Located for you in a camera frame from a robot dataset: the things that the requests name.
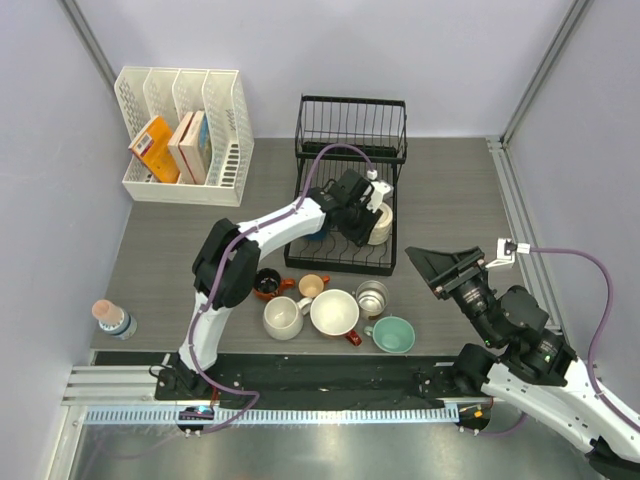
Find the green cup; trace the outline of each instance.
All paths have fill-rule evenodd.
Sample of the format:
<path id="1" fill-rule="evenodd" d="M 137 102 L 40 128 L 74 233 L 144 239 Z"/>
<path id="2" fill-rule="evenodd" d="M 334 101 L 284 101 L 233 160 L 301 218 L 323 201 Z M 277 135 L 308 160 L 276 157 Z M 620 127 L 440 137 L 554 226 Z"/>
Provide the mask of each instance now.
<path id="1" fill-rule="evenodd" d="M 364 327 L 364 333 L 388 353 L 407 353 L 416 342 L 413 327 L 400 317 L 381 318 L 373 327 Z"/>

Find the orange book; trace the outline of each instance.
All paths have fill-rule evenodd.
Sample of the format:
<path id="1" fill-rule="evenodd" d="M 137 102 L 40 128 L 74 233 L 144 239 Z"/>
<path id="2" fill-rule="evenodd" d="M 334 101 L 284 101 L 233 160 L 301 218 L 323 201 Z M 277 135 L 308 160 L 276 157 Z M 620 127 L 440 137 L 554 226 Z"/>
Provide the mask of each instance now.
<path id="1" fill-rule="evenodd" d="M 171 135 L 171 128 L 167 122 L 164 118 L 156 115 L 149 120 L 129 145 L 129 150 L 162 183 L 176 183 L 180 176 L 180 170 L 169 152 Z"/>

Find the mug handle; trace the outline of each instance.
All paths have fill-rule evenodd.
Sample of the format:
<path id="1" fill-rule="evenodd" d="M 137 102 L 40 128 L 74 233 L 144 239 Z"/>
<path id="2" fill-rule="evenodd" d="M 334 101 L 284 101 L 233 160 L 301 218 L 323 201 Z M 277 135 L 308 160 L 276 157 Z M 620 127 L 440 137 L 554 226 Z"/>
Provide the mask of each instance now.
<path id="1" fill-rule="evenodd" d="M 313 302 L 313 298 L 304 297 L 302 300 L 300 300 L 297 303 L 298 308 L 300 309 L 300 312 L 302 312 L 302 315 L 306 315 L 307 313 L 309 313 L 309 310 L 311 310 L 312 302 Z"/>
<path id="2" fill-rule="evenodd" d="M 344 338 L 349 340 L 349 342 L 351 342 L 356 347 L 362 343 L 362 339 L 360 338 L 360 335 L 358 335 L 355 330 L 351 330 L 349 333 L 347 333 L 344 336 Z"/>
<path id="3" fill-rule="evenodd" d="M 296 281 L 293 278 L 285 278 L 280 284 L 280 288 L 282 290 L 286 290 L 287 288 L 293 288 L 296 286 Z"/>

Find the wall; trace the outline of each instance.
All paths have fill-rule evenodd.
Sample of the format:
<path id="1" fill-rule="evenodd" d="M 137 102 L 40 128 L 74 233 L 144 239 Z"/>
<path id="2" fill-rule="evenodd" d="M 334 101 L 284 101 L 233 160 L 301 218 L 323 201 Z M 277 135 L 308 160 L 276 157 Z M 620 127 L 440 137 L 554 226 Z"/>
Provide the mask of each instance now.
<path id="1" fill-rule="evenodd" d="M 0 465 L 24 480 L 50 458 L 131 202 L 123 122 L 60 7 L 4 2 L 0 32 Z"/>
<path id="2" fill-rule="evenodd" d="M 615 303 L 597 356 L 612 390 L 640 410 L 640 2 L 593 2 L 512 141 L 543 245 L 587 250 L 611 269 Z M 579 259 L 551 258 L 570 340 L 586 355 L 605 302 Z"/>
<path id="3" fill-rule="evenodd" d="M 117 71 L 236 68 L 258 137 L 301 93 L 400 98 L 414 136 L 501 133 L 571 0 L 78 0 Z"/>

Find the gray floor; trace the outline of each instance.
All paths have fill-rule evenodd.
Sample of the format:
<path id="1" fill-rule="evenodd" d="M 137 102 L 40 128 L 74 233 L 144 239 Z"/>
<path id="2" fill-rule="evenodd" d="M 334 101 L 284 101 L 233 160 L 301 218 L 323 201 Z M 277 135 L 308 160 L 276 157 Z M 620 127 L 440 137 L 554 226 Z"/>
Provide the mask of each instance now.
<path id="1" fill-rule="evenodd" d="M 191 264 L 218 219 L 244 221 L 288 204 L 295 187 L 292 140 L 257 140 L 242 206 L 239 208 L 136 203 L 122 241 L 107 298 L 138 320 L 129 340 L 97 331 L 96 349 L 175 350 L 182 343 L 193 310 Z M 453 301 L 437 301 L 404 253 L 407 246 L 460 250 L 479 245 L 488 259 L 496 239 L 509 235 L 493 161 L 484 139 L 412 139 L 399 181 L 398 263 L 382 280 L 390 290 L 387 313 L 410 321 L 416 330 L 411 354 L 456 354 L 479 338 Z M 261 264 L 296 279 L 306 272 L 286 269 L 281 251 Z M 330 274 L 331 287 L 354 290 L 366 277 Z M 521 283 L 517 268 L 494 273 L 500 292 Z M 298 298 L 297 291 L 288 295 Z M 233 313 L 223 335 L 222 352 L 379 353 L 372 342 L 355 348 L 326 340 L 307 320 L 302 333 L 276 342 L 261 324 L 264 304 L 253 296 Z"/>
<path id="2" fill-rule="evenodd" d="M 493 428 L 517 414 L 500 409 Z M 529 419 L 513 435 L 480 438 L 453 425 L 243 427 L 201 439 L 175 438 L 135 460 L 104 453 L 88 461 L 97 442 L 114 453 L 137 454 L 175 427 L 90 427 L 72 480 L 595 480 L 569 443 Z"/>

